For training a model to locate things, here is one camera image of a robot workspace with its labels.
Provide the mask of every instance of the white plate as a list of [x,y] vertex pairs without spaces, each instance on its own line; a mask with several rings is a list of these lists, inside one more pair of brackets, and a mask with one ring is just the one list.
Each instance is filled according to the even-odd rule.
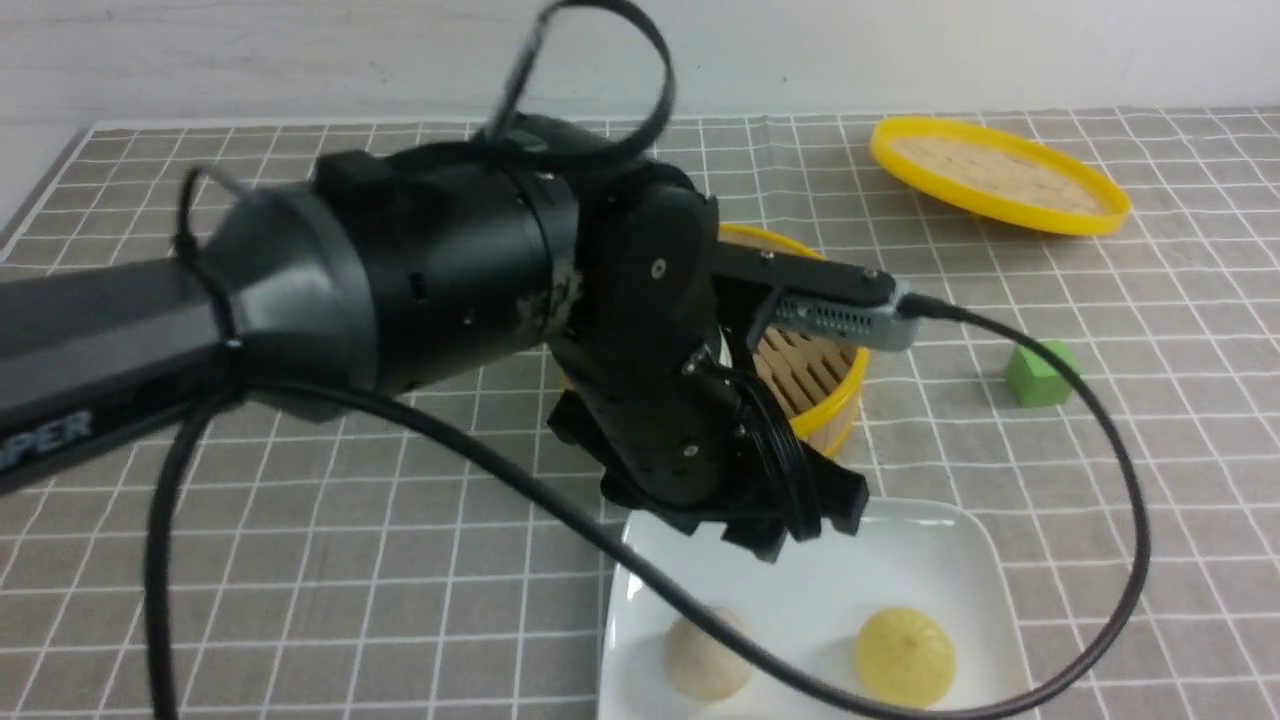
[[[794,665],[861,693],[852,642],[863,623],[891,606],[937,620],[956,648],[956,680],[934,707],[987,705],[1029,688],[1009,585],[987,530],[938,502],[873,498],[856,537],[829,527],[788,541],[776,565],[719,539],[704,524],[692,538],[648,512],[632,512],[622,539],[712,606],[728,607],[751,637]],[[849,717],[755,671],[733,697],[699,705],[677,694],[662,669],[662,639],[676,620],[639,578],[613,575],[596,716]]]

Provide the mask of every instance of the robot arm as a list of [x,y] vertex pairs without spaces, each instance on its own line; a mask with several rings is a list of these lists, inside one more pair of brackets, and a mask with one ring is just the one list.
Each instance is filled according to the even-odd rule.
[[[540,117],[509,132],[556,152],[604,143]],[[550,176],[324,156],[311,182],[241,199],[200,266],[0,286],[0,310],[20,318],[0,338],[0,487],[173,423],[244,373],[396,395],[545,342],[575,388],[550,425],[605,466],[609,500],[686,532],[724,521],[764,560],[822,518],[855,532],[863,477],[768,442],[790,430],[742,387],[745,348],[771,323],[905,347],[902,288],[717,234],[714,199],[644,159]]]

